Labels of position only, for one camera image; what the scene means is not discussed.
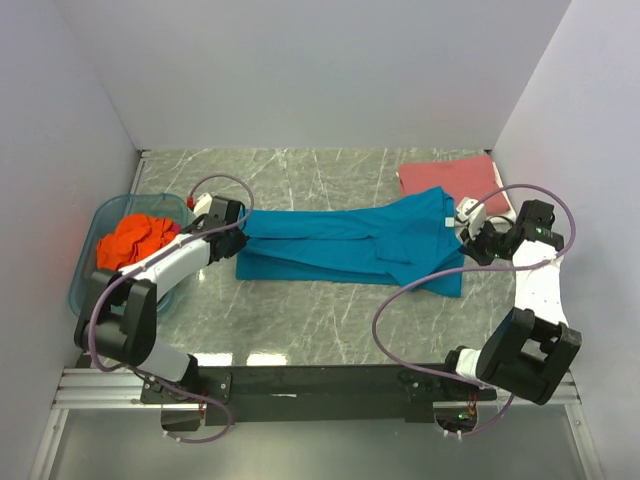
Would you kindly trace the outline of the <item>blue t-shirt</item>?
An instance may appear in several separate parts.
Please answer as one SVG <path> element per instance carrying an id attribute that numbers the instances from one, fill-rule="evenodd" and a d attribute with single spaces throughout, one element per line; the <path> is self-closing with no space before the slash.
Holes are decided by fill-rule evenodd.
<path id="1" fill-rule="evenodd" d="M 385 206 L 339 211 L 256 210 L 239 280 L 327 281 L 405 286 L 436 272 L 423 289 L 457 298 L 464 264 L 448 220 L 451 196 L 436 187 Z"/>

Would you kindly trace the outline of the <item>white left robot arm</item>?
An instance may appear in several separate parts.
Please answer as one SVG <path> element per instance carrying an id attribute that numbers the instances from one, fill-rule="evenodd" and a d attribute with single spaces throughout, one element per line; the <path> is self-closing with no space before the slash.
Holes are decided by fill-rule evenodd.
<path id="1" fill-rule="evenodd" d="M 112 360 L 161 378 L 179 402 L 199 392 L 199 364 L 159 340 L 157 304 L 186 277 L 234 257 L 249 240 L 243 226 L 250 210 L 242 202 L 203 195 L 190 203 L 195 219 L 166 245 L 131 265 L 91 275 L 74 331 L 74 343 L 95 364 Z"/>

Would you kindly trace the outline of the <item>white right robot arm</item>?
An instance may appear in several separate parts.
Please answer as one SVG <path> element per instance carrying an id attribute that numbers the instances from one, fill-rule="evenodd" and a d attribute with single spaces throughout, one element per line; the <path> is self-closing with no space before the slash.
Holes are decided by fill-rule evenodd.
<path id="1" fill-rule="evenodd" d="M 440 390 L 460 399 L 475 380 L 544 405 L 582 345 L 581 333 L 569 327 L 561 305 L 564 238 L 552 231 L 554 207 L 526 201 L 505 232 L 494 227 L 482 207 L 463 217 L 464 255 L 480 266 L 502 259 L 516 268 L 514 306 L 481 349 L 459 346 L 448 353 L 447 368 L 438 377 Z"/>

